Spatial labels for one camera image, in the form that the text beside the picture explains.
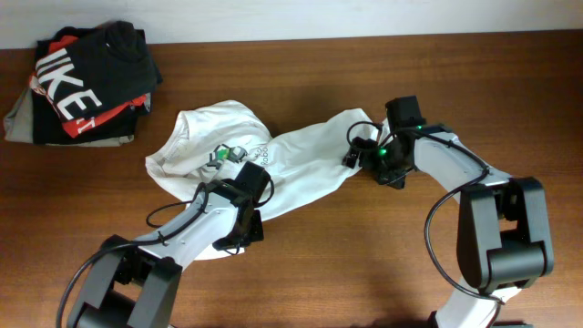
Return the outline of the white t-shirt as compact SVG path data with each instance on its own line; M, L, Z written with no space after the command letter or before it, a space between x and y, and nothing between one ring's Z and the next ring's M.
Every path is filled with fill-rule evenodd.
M271 181L260 213L270 220L339 189L358 170L343 165L347 139L372 139L378 131L357 108L272 137L249 108L227 100L179 112L166 144L147 156L146 169L177 199L200 204L196 188L201 182L233 179L247 162L263 166Z

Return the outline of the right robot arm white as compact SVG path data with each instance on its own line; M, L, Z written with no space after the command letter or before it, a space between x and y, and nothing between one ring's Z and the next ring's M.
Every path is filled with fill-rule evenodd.
M450 128L427 124L414 96L395 98L385 108L397 163L422 171L446 191L424 223L433 263L438 262L430 238L433 217L448 200L459 205L456 258L462 277L455 281L437 269L454 290L428 324L493 327L509 299L554 269L543 185L491 167Z

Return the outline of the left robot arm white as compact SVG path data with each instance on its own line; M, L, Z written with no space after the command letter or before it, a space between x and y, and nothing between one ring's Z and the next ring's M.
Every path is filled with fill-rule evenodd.
M67 285L58 327L167 327L181 275L207 248L237 255L262 241L261 195L273 182L247 162L235 179L200 183L186 209L133 241L113 235Z

